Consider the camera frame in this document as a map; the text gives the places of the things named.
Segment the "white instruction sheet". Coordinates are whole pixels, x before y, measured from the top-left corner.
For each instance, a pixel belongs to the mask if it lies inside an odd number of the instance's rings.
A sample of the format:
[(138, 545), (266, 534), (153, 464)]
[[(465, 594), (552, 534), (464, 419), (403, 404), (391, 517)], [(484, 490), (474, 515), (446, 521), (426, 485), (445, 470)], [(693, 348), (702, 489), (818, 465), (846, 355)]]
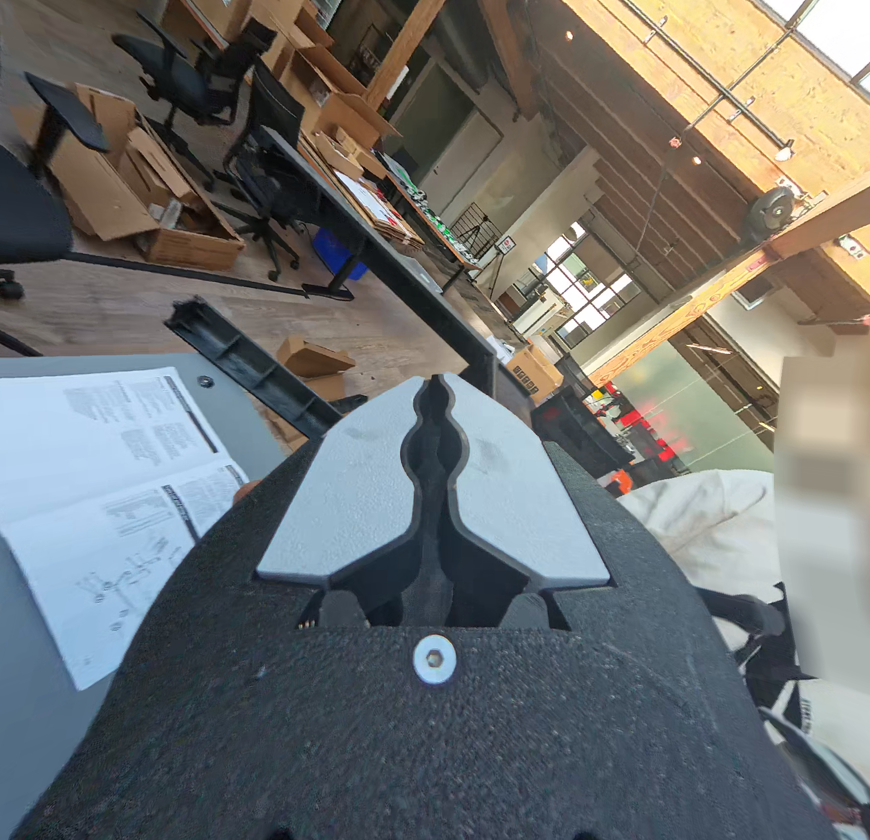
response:
[(175, 367), (2, 379), (1, 525), (75, 689), (248, 482)]

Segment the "cardboard box with black icons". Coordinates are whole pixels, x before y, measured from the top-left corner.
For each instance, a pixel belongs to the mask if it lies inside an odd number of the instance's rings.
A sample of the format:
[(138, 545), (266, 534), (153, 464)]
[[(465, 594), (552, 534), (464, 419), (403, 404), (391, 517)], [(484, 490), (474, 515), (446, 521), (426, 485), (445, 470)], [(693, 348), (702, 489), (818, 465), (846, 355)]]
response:
[(560, 370), (534, 344), (518, 351), (509, 362), (507, 370), (513, 375), (536, 406), (552, 396), (563, 384)]

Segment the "frosted glass partition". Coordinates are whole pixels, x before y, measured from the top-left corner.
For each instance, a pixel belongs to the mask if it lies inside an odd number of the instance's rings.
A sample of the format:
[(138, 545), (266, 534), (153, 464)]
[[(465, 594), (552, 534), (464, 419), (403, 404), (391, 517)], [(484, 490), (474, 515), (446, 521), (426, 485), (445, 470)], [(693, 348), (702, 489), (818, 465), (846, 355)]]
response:
[(668, 343), (612, 384), (692, 473), (748, 469), (773, 473), (774, 455), (747, 401), (724, 389), (721, 372), (700, 367)]

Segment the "black plastic cart leg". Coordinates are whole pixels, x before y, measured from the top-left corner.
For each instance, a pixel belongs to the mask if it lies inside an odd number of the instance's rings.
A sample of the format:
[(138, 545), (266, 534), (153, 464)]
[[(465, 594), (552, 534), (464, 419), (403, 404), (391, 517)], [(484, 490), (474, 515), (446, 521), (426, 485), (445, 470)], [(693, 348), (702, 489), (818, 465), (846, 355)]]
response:
[(321, 397), (198, 296), (174, 302), (164, 325), (310, 440), (368, 401), (365, 395)]

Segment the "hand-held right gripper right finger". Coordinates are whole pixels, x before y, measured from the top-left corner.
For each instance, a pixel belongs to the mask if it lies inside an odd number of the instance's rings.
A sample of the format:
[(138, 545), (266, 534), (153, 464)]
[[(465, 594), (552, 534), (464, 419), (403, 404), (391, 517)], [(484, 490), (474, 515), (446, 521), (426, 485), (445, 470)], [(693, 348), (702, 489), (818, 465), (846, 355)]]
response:
[(453, 373), (445, 395), (447, 577), (465, 595), (607, 585), (611, 576), (538, 435)]

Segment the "blue recycling bin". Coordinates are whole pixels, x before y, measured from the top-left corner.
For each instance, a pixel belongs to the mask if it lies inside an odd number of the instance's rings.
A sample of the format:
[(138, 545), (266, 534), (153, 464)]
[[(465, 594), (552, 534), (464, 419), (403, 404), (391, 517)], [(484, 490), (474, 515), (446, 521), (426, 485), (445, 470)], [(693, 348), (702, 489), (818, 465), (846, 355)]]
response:
[[(321, 259), (322, 263), (329, 269), (333, 275), (338, 275), (349, 259), (355, 257), (353, 252), (345, 247), (342, 242), (335, 237), (331, 230), (326, 227), (320, 227), (312, 238), (311, 245)], [(348, 276), (343, 284), (359, 281), (368, 273), (368, 268), (361, 261), (356, 261), (353, 268), (350, 269)]]

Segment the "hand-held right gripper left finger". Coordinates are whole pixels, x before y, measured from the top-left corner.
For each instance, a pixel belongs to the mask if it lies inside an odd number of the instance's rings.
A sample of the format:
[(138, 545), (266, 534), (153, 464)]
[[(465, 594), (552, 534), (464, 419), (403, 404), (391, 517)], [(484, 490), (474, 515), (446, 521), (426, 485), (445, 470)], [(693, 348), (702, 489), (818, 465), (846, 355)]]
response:
[(322, 590), (405, 590), (419, 573), (419, 481), (407, 445), (430, 380), (345, 415), (320, 443), (256, 574)]

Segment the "wall air vent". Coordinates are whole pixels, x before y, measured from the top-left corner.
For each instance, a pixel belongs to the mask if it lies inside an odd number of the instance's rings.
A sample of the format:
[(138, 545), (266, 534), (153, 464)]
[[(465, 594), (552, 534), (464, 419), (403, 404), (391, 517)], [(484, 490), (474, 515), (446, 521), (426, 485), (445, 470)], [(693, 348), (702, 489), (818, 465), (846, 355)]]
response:
[(776, 280), (762, 274), (735, 289), (731, 296), (745, 311), (751, 311), (765, 302), (778, 289), (779, 285)]

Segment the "black mesh office chair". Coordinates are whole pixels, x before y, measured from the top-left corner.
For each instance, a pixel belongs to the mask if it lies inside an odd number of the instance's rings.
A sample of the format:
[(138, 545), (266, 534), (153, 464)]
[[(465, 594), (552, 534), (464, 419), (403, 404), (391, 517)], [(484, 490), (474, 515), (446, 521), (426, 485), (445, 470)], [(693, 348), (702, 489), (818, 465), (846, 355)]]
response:
[(572, 385), (557, 389), (530, 414), (543, 442), (557, 443), (593, 478), (623, 469), (633, 454), (625, 450), (593, 415)]

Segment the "cluttered wooden-edged desk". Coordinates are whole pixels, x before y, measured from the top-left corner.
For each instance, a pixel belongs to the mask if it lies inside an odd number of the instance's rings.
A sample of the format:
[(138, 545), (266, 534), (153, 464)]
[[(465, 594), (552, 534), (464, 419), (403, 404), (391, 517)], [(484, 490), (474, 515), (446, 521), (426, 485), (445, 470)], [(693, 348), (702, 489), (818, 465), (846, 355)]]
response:
[(404, 169), (378, 150), (374, 151), (374, 156), (386, 168), (386, 175), (380, 181), (386, 199), (408, 221), (414, 232), (454, 267), (468, 274), (479, 274), (483, 269), (481, 262), (430, 209), (423, 191), (406, 180)]

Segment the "flat cardboard stack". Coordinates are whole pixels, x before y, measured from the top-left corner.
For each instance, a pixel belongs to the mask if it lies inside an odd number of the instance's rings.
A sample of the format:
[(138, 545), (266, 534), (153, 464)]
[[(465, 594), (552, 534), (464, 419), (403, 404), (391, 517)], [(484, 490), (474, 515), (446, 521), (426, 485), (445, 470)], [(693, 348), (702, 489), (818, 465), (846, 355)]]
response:
[(412, 250), (422, 249), (423, 240), (364, 176), (361, 150), (348, 150), (352, 144), (351, 140), (339, 144), (321, 132), (314, 136), (302, 133), (298, 150), (379, 235)]

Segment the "wooden beam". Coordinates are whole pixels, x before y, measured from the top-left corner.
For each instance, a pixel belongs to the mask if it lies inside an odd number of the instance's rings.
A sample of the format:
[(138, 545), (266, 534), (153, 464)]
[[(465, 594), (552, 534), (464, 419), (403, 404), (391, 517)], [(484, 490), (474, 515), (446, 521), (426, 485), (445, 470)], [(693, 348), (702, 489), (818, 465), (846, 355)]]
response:
[(751, 280), (809, 251), (817, 251), (837, 238), (850, 236), (869, 223), (869, 174), (834, 191), (784, 230), (758, 247), (747, 249), (712, 279), (630, 328), (608, 351), (604, 362), (587, 370), (595, 388), (601, 388), (659, 345), (704, 316), (711, 308)]

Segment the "black-framed window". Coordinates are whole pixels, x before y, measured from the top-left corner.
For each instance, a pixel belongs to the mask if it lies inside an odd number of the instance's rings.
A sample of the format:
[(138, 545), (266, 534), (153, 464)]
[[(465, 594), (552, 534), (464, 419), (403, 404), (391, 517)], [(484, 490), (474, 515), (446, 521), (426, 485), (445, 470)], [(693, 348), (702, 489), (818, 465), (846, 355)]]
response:
[(581, 222), (559, 236), (506, 291), (517, 298), (516, 332), (552, 338), (566, 352), (627, 308), (642, 289), (614, 252)]

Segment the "wooden post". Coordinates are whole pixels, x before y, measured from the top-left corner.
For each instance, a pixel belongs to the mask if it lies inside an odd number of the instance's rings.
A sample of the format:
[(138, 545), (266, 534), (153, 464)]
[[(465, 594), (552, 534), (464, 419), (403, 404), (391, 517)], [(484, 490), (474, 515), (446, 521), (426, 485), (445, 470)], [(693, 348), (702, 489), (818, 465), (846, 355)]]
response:
[(364, 101), (371, 109), (378, 110), (381, 107), (446, 1), (417, 1), (365, 90)]

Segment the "round grey ceiling fixture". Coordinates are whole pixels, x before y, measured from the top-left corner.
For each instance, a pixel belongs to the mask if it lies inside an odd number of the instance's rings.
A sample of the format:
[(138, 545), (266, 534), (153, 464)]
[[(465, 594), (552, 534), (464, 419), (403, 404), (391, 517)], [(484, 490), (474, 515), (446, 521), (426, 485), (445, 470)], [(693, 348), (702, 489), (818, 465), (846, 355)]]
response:
[(789, 225), (796, 197), (787, 186), (763, 193), (746, 210), (741, 224), (741, 243), (757, 246)]

